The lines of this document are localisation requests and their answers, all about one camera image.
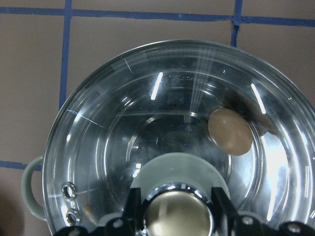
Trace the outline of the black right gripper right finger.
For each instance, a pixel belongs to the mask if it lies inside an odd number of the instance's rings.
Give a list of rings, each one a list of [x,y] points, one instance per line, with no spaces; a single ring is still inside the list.
[[[221,187],[212,187],[211,201],[217,229],[232,229],[237,217],[237,210]]]

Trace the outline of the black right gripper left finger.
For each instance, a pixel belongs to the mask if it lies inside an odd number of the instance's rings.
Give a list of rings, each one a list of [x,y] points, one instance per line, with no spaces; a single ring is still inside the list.
[[[133,229],[142,229],[142,213],[141,189],[139,187],[131,188],[128,192],[122,216]]]

